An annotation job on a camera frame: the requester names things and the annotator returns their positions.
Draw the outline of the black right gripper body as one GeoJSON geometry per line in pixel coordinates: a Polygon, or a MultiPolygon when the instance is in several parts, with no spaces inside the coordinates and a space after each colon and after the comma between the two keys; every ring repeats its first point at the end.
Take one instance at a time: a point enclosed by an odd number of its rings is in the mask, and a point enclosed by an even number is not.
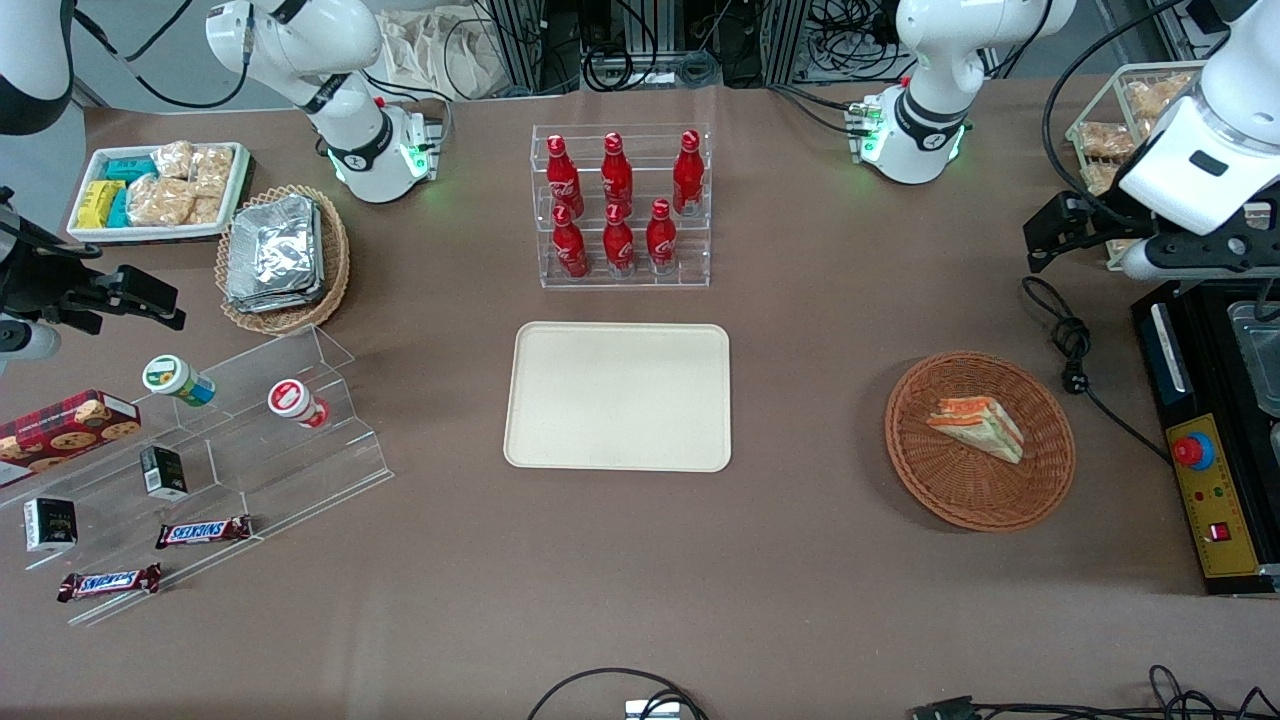
{"type": "Polygon", "coordinates": [[[74,305],[120,315],[110,300],[106,278],[74,258],[15,252],[1,265],[3,313],[38,320],[46,307],[60,310],[61,301],[70,296],[74,305]]]}

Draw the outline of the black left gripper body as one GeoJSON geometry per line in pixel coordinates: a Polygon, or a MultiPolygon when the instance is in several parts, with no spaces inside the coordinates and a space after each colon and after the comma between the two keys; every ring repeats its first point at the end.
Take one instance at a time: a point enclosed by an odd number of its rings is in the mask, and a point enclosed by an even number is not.
{"type": "Polygon", "coordinates": [[[1046,252],[1061,255],[1110,240],[1144,240],[1160,231],[1155,213],[1124,190],[1101,196],[1062,191],[1046,204],[1046,252]]]}

